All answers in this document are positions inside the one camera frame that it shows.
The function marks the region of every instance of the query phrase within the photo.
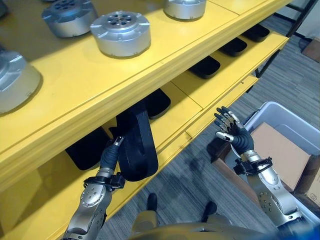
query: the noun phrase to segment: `cardboard box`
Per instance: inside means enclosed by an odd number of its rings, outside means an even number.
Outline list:
[[[305,195],[320,207],[320,169]]]
[[[320,39],[315,38],[312,42],[309,43],[308,46],[303,50],[302,54],[307,57],[315,60],[316,62],[320,62]]]
[[[295,192],[297,194],[305,194],[314,182],[315,177],[320,168],[320,156],[312,155],[306,164]]]
[[[272,158],[273,169],[293,192],[305,169],[310,155],[267,123],[262,123],[251,134],[254,150],[263,158]]]

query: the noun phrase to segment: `black tray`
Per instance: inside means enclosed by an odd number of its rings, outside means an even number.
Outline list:
[[[261,43],[267,38],[269,33],[269,29],[265,28],[264,26],[261,26],[260,24],[257,24],[245,31],[244,33],[242,33],[242,35],[256,43]]]
[[[212,78],[220,68],[220,62],[211,56],[207,56],[192,67],[189,71],[202,79]]]
[[[236,37],[227,44],[223,45],[219,50],[231,57],[236,57],[241,55],[247,46],[248,45],[245,41],[242,41],[240,38]]]
[[[69,146],[65,151],[80,170],[87,170],[96,165],[110,138],[102,127],[90,132]]]
[[[144,98],[144,103],[149,119],[158,119],[169,110],[171,100],[158,88]]]

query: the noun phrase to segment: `yellow shelving unit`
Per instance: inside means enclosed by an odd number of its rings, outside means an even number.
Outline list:
[[[112,59],[90,33],[55,37],[40,18],[48,4],[7,2],[1,45],[22,53],[42,74],[43,85],[22,108],[0,117],[0,192],[290,0],[208,1],[204,16],[192,22],[168,18],[162,0],[92,2],[99,15],[119,9],[144,14],[150,49]]]
[[[92,2],[99,15],[144,14],[150,49],[112,59],[90,34],[55,38],[40,20],[47,6],[41,1],[8,1],[11,14],[0,21],[1,44],[43,76],[30,102],[0,117],[0,240],[55,240],[64,232],[83,180],[97,172],[77,169],[66,147],[99,126],[114,126],[117,114],[161,88],[171,108],[150,121],[159,172],[214,120],[216,107],[229,106],[258,80],[250,73],[288,40],[273,32],[261,43],[243,38],[248,47],[241,56],[216,51],[290,0],[209,0],[205,15],[192,22],[168,18],[162,0]],[[203,80],[186,71],[210,54],[221,63],[216,76]],[[115,191],[108,218],[154,176]]]
[[[273,32],[261,43],[243,40],[248,48],[241,56],[212,53],[221,63],[213,78],[200,79],[186,71],[161,87],[171,99],[171,108],[150,121],[158,172],[214,120],[216,107],[229,106],[258,80],[250,72],[288,39]],[[103,127],[107,130],[115,125],[112,119]],[[83,180],[96,172],[78,170],[63,151],[0,193],[0,223],[5,233],[1,239],[57,239],[78,206]],[[107,209],[108,218],[154,176],[127,182],[124,189],[115,191]]]

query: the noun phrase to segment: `gray plastic bin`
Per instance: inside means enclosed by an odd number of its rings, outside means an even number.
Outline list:
[[[265,102],[248,120],[244,127],[251,133],[262,123],[269,124],[306,153],[320,155],[320,131],[279,103],[274,101]],[[240,156],[232,146],[231,148],[232,150],[226,155],[224,160],[229,168],[233,169],[236,165],[235,160]],[[247,182],[246,176],[240,175],[240,177]],[[304,217],[310,223],[314,225],[320,224],[320,220],[317,216],[315,216],[299,200],[295,200]]]

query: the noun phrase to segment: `metal cylindrical part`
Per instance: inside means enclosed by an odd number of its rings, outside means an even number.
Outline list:
[[[51,32],[60,38],[79,36],[90,31],[98,17],[90,0],[58,0],[42,12]]]
[[[96,176],[102,176],[105,178],[111,178],[111,176],[115,173],[114,169],[109,167],[100,167],[99,171],[97,172]]]
[[[100,51],[111,57],[133,57],[151,44],[150,23],[140,13],[111,12],[96,19],[90,28]]]
[[[0,53],[0,114],[26,101],[41,82],[40,73],[15,51]]]
[[[253,163],[255,161],[261,160],[261,157],[259,156],[259,154],[255,150],[249,150],[249,151],[246,151],[243,154],[241,154],[241,159],[244,162],[249,161],[249,162]]]
[[[206,0],[165,0],[164,12],[180,20],[201,18],[206,9]]]

